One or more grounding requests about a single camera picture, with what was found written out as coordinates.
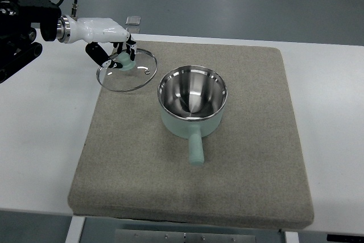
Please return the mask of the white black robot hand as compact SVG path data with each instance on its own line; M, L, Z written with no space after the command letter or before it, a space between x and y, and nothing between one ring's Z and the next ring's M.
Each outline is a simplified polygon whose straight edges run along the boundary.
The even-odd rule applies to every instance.
M102 68L128 71L136 65L136 41L110 18L75 20L63 15L57 25L56 39L61 43L87 42L86 53Z

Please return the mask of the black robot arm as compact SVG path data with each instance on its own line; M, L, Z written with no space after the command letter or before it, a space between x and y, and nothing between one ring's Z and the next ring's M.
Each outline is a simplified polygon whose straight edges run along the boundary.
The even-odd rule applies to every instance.
M64 0L1 0L1 82L40 56L43 46L36 42L37 23L43 40L67 43L71 37L70 20L61 14ZM71 18L76 20L78 0L74 0Z

